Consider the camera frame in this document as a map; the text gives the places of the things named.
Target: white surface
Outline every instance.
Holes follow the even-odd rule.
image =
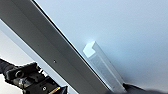
[[[168,92],[167,0],[35,0],[82,53],[96,41],[123,77]]]
[[[30,47],[27,46],[7,25],[0,20],[0,58],[13,63],[15,65],[26,65],[32,62],[37,62],[37,64],[51,77],[53,78],[57,84],[60,86],[68,86],[68,92],[72,94],[78,94],[58,73],[56,73],[50,66],[40,57],[38,56]],[[1,84],[1,87],[8,88],[7,84]],[[21,91],[18,88],[12,89],[9,87],[14,94]],[[2,94],[11,94],[10,91],[2,90]]]

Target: black mechanism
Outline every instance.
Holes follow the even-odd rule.
[[[37,63],[18,67],[0,59],[0,73],[5,76],[5,81],[21,88],[23,94],[67,94],[67,86],[60,87],[40,70]]]

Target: white ceiling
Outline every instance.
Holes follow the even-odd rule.
[[[168,0],[35,0],[82,50],[96,41],[126,83],[168,92]]]

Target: screw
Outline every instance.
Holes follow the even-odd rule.
[[[43,91],[45,91],[47,88],[46,87],[43,87]]]
[[[57,61],[56,61],[56,60],[54,60],[54,63],[57,63]]]

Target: aluminum rail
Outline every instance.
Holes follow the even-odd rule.
[[[34,1],[0,0],[0,18],[78,93],[109,91]]]

